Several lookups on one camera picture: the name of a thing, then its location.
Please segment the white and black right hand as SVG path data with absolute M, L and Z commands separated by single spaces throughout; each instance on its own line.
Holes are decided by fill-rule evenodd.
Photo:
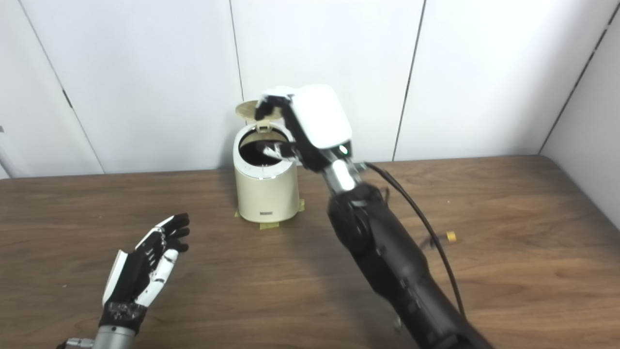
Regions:
M 352 156 L 352 128 L 332 87 L 313 84 L 267 89 L 255 104 L 252 116 L 261 121 L 273 114 L 284 120 L 293 141 L 260 141 L 257 149 L 264 155 L 298 160 L 315 173 Z

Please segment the white and black left hand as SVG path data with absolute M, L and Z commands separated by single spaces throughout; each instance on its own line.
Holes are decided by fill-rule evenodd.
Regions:
M 140 331 L 179 255 L 189 249 L 181 241 L 190 234 L 189 223 L 188 213 L 170 216 L 155 224 L 131 252 L 118 250 L 104 290 L 99 326 Z

